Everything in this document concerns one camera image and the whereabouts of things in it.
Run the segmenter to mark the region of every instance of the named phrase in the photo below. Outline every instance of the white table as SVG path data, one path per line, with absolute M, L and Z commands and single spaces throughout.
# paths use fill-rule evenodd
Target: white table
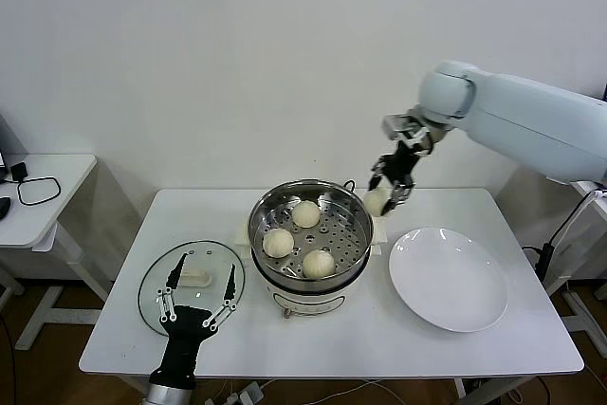
M 59 252 L 64 261 L 103 300 L 107 299 L 111 283 L 99 271 L 67 230 L 57 222 L 57 217 L 74 193 L 94 168 L 97 160 L 91 155 L 27 155 L 6 156 L 8 165 L 20 161 L 26 163 L 28 178 L 55 177 L 61 185 L 61 193 L 55 199 L 37 206 L 24 206 L 19 202 L 17 186 L 0 185 L 0 197 L 11 199 L 7 216 L 0 220 L 0 249 L 33 249 L 48 251 L 54 240 L 61 245 Z M 7 288 L 2 303 L 12 292 L 20 294 L 23 288 L 6 271 L 0 270 L 0 283 Z M 29 320 L 15 348 L 28 350 L 45 322 L 94 323 L 99 310 L 59 309 L 53 304 L 62 288 L 51 286 Z
M 166 339 L 138 313 L 148 267 L 172 247 L 214 239 L 233 245 L 261 190 L 163 190 L 156 195 L 80 360 L 89 373 L 147 377 Z M 493 327 L 456 334 L 424 322 L 398 298 L 387 270 L 394 241 L 420 227 L 460 231 L 491 249 L 509 304 Z M 536 375 L 577 372 L 578 350 L 489 193 L 415 190 L 386 223 L 388 245 L 356 293 L 314 318 L 282 318 L 251 261 L 238 310 L 200 348 L 197 377 L 494 379 L 462 403 L 486 403 Z M 285 339 L 297 341 L 283 343 Z

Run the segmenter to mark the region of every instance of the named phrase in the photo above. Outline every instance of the white wall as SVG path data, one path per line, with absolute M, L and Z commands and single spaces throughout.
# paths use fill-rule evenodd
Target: white wall
M 0 114 L 31 153 L 97 155 L 139 215 L 163 187 L 364 181 L 443 59 L 598 95 L 606 4 L 0 0 Z M 415 177 L 497 194 L 515 169 L 455 132 Z

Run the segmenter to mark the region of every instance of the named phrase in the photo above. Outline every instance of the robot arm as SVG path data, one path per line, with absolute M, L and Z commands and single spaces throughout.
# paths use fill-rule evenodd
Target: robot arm
M 384 213 L 407 199 L 414 165 L 452 128 L 553 180 L 607 180 L 607 103 L 470 64 L 439 65 L 424 78 L 419 104 L 382 128 L 398 142 L 369 183 L 373 190 L 385 176 L 393 186 Z

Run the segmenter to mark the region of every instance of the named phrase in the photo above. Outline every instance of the glass lid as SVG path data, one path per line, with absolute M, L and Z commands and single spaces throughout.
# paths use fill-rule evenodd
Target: glass lid
M 153 263 L 139 287 L 139 313 L 158 334 L 161 294 L 173 290 L 173 304 L 215 312 L 230 301 L 236 304 L 245 287 L 245 271 L 238 255 L 216 241 L 195 241 L 169 250 Z

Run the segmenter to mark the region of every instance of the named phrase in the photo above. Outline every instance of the metal rim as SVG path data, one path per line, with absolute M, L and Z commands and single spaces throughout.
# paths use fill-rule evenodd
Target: metal rim
M 288 217 L 290 215 L 290 209 L 288 206 L 292 208 L 293 201 L 297 201 L 300 198 L 301 200 L 305 200 L 306 197 L 309 196 L 305 195 L 305 193 L 313 194 L 313 196 L 309 199 L 318 198 L 318 203 L 321 205 L 321 209 L 322 204 L 327 205 L 324 208 L 324 212 L 327 212 L 328 210 L 328 213 L 322 214 L 322 216 L 325 217 L 325 222 L 323 222 L 323 224 L 329 220 L 326 217 L 343 217 L 343 221 L 340 222 L 342 226 L 338 227 L 341 234 L 331 228 L 328 228 L 329 231 L 321 230 L 320 233 L 322 234 L 318 233 L 317 231 L 310 232 L 310 234 L 317 237 L 317 240 L 310 240 L 308 242 L 310 242 L 310 244 L 314 242 L 317 244 L 315 247 L 318 247 L 319 249 L 321 248 L 318 245 L 319 241 L 320 243 L 323 243 L 323 240 L 326 241 L 327 238 L 325 236 L 328 232 L 334 236 L 336 234 L 338 237 L 343 236 L 341 239 L 335 239 L 335 241 L 337 241 L 336 244 L 333 244 L 332 246 L 326 244 L 326 247 L 322 247 L 322 249 L 334 251 L 339 255 L 336 257 L 336 270 L 338 270 L 339 267 L 341 267 L 341 270 L 319 279 L 304 277 L 299 269 L 299 266 L 301 265 L 299 263 L 301 261 L 301 257 L 295 257 L 298 255 L 298 252 L 302 251 L 302 249 L 305 250 L 305 247 L 303 247 L 302 244 L 296 244 L 296 248 L 293 250 L 293 252 L 285 257 L 287 261 L 293 260 L 298 263 L 296 265 L 298 267 L 297 274 L 294 272 L 295 268 L 290 269 L 287 263 L 279 265 L 281 270 L 275 267 L 273 263 L 278 265 L 278 261 L 282 261 L 284 259 L 276 259 L 276 261 L 274 261 L 274 259 L 269 259 L 269 257 L 266 257 L 266 255 L 263 253 L 263 250 L 259 245 L 261 242 L 260 233 L 262 236 L 264 235 L 262 230 L 267 231 L 270 228 L 281 228 L 283 224 L 285 224 L 285 226 L 291 226 L 294 231 L 294 236 L 302 236 L 306 230 L 310 230 L 293 226 L 292 221 L 290 221 Z M 278 211 L 280 213 L 281 206 L 287 206 L 286 209 L 283 208 L 285 211 L 285 217 L 275 218 L 275 212 Z M 302 179 L 286 182 L 274 187 L 259 199 L 249 214 L 247 235 L 251 245 L 251 255 L 253 256 L 254 263 L 257 269 L 262 272 L 262 275 L 267 280 L 278 286 L 280 289 L 290 293 L 318 295 L 341 289 L 342 287 L 352 283 L 352 281 L 359 276 L 359 273 L 366 266 L 370 255 L 371 240 L 373 238 L 373 220 L 371 215 L 369 215 L 369 213 L 364 209 L 364 204 L 361 199 L 356 194 L 351 192 L 347 187 L 319 179 Z M 344 244 L 351 242 L 352 245 L 348 245 L 344 249 L 344 245 L 341 243 L 341 241 Z M 352 257 L 342 256 L 348 255 L 348 252 L 352 253 Z

